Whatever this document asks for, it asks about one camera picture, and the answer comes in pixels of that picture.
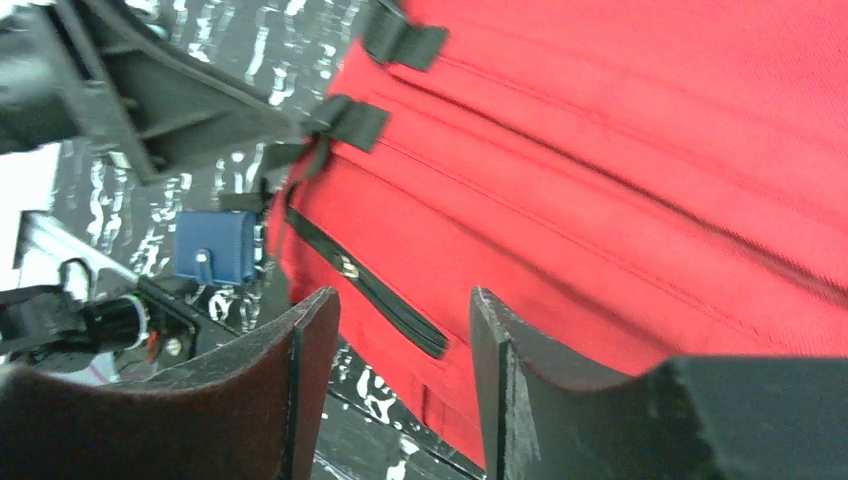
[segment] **black zipper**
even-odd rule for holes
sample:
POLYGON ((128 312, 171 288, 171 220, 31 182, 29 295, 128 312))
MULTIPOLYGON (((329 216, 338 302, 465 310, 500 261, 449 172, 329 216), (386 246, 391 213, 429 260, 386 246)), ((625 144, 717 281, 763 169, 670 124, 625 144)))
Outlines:
POLYGON ((341 245, 293 208, 286 212, 286 221, 410 342, 433 358, 444 355, 448 346, 444 334, 365 269, 341 245))

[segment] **metal zipper slider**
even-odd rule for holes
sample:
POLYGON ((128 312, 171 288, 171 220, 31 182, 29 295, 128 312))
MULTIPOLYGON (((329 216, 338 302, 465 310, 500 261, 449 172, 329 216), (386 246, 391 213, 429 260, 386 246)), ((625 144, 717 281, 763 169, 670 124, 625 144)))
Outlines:
POLYGON ((339 260, 341 260, 341 268, 339 269, 339 273, 344 275, 345 277, 356 280, 359 278, 359 269, 356 268, 356 265, 344 255, 339 255, 339 260))

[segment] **black table surface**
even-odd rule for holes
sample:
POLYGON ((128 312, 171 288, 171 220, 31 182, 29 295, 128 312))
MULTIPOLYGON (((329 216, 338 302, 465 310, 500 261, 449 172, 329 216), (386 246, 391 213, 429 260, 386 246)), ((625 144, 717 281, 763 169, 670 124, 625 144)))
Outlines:
MULTIPOLYGON (((316 105, 366 20, 367 0, 166 0, 172 42, 267 91, 284 112, 316 105)), ((173 273, 172 236, 181 210, 216 207, 221 193, 249 191, 264 145, 206 169, 140 186, 91 156, 85 139, 66 142, 53 192, 54 217, 138 274, 173 273)), ((280 181, 285 177, 281 172, 280 181)), ((276 267, 266 262, 269 273, 276 267)), ((263 312, 285 278, 265 275, 243 288, 197 287, 187 298, 243 332, 279 312, 263 312)), ((472 462, 422 427, 379 374, 340 338, 315 455, 313 478, 417 480, 481 477, 472 462)))

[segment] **blue pouch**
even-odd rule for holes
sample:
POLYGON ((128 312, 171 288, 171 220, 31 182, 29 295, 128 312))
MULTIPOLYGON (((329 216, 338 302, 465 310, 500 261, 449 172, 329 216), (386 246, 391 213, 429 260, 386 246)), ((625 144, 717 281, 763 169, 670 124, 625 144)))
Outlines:
POLYGON ((179 212, 174 235, 176 274, 201 285, 256 280, 253 212, 179 212))

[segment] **red bag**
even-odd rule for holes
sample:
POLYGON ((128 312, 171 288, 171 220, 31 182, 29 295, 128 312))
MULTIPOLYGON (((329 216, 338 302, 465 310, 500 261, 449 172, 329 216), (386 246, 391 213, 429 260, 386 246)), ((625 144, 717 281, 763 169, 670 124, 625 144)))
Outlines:
POLYGON ((404 8, 448 29, 438 58, 352 50, 333 91, 390 118, 370 153, 332 144, 297 231, 278 196, 268 241, 425 425, 482 464, 476 285, 627 374, 848 352, 848 4, 404 8))

